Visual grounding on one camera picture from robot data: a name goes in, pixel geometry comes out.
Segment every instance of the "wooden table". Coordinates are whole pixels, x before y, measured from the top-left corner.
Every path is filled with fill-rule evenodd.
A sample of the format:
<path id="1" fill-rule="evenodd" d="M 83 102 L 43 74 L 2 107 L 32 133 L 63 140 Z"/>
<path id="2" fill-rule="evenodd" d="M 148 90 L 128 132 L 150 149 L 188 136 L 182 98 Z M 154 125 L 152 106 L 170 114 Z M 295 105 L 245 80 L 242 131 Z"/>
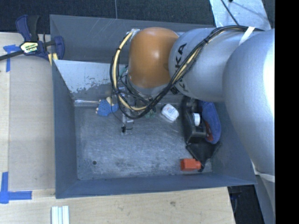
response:
<path id="1" fill-rule="evenodd" d="M 0 40 L 12 44 L 7 34 Z M 9 76 L 0 62 L 0 179 L 9 171 Z M 235 224 L 226 187 L 178 192 L 56 199 L 55 189 L 33 190 L 32 200 L 0 204 L 1 224 L 49 224 L 52 206 L 69 206 L 71 224 Z"/>

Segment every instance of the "blue clamp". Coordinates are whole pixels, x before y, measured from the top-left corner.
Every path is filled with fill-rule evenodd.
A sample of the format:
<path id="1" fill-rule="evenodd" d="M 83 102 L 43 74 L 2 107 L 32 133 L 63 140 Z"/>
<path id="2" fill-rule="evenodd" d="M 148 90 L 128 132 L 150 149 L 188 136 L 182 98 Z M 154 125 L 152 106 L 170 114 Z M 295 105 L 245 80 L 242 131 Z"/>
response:
<path id="1" fill-rule="evenodd" d="M 2 173 L 0 203 L 7 204 L 12 200 L 30 200 L 32 199 L 32 191 L 8 191 L 8 172 Z"/>
<path id="2" fill-rule="evenodd" d="M 16 45 L 9 45 L 9 46 L 4 46 L 3 49 L 9 54 L 11 52 L 19 51 L 21 50 L 20 47 Z M 6 62 L 6 72 L 10 71 L 10 58 L 7 59 Z"/>
<path id="3" fill-rule="evenodd" d="M 20 16 L 15 25 L 17 27 L 18 33 L 20 33 L 24 38 L 24 43 L 26 42 L 36 42 L 38 43 L 38 51 L 34 53 L 24 53 L 27 56 L 38 56 L 45 60 L 49 60 L 49 52 L 47 51 L 47 45 L 56 45 L 56 53 L 59 59 L 64 56 L 64 42 L 61 36 L 54 37 L 54 42 L 39 41 L 38 34 L 36 33 L 36 24 L 40 16 L 33 15 L 23 15 Z"/>

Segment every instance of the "white object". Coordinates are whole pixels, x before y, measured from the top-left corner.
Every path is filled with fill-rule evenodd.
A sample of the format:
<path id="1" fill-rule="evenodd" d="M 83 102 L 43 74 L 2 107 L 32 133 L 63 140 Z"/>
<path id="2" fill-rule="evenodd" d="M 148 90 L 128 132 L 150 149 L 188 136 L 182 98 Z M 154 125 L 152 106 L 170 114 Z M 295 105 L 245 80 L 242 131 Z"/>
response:
<path id="1" fill-rule="evenodd" d="M 178 117 L 178 111 L 171 104 L 167 104 L 162 109 L 162 114 L 171 121 L 175 121 Z"/>
<path id="2" fill-rule="evenodd" d="M 52 207 L 51 224 L 70 224 L 69 206 Z"/>
<path id="3" fill-rule="evenodd" d="M 200 115 L 198 113 L 193 113 L 193 119 L 195 126 L 198 126 L 200 124 Z"/>

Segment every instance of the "white tape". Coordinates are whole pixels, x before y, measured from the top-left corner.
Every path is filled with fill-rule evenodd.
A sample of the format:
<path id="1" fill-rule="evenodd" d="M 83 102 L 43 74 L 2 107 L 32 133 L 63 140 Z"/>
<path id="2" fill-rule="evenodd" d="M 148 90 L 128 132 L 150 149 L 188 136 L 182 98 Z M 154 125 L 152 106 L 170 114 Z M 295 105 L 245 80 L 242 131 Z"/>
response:
<path id="1" fill-rule="evenodd" d="M 255 29 L 255 27 L 248 27 L 246 32 L 244 33 L 244 35 L 242 36 L 239 45 L 241 45 L 244 41 L 246 41 L 248 39 L 248 37 L 250 36 L 250 34 L 253 32 L 253 30 Z"/>
<path id="2" fill-rule="evenodd" d="M 257 171 L 253 161 L 251 161 L 252 163 L 252 166 L 253 166 L 253 170 L 254 170 L 254 174 L 255 175 L 259 175 L 261 178 L 267 180 L 267 181 L 270 181 L 270 182 L 273 182 L 275 183 L 275 176 L 273 175 L 270 175 L 270 174 L 264 174 L 264 173 L 260 173 L 259 171 Z"/>

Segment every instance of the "black cable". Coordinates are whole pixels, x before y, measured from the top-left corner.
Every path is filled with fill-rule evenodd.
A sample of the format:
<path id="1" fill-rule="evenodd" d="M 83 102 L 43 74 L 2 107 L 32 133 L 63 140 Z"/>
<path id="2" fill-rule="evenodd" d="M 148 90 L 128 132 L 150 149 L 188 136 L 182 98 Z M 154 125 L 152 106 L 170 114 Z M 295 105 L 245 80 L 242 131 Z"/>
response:
<path id="1" fill-rule="evenodd" d="M 228 11 L 229 15 L 231 16 L 231 18 L 234 20 L 234 22 L 237 24 L 237 25 L 240 25 L 237 20 L 235 19 L 235 17 L 232 15 L 232 13 L 230 12 L 229 8 L 226 6 L 225 2 L 223 0 L 221 0 L 221 2 L 223 3 L 224 7 L 226 8 L 226 10 Z"/>

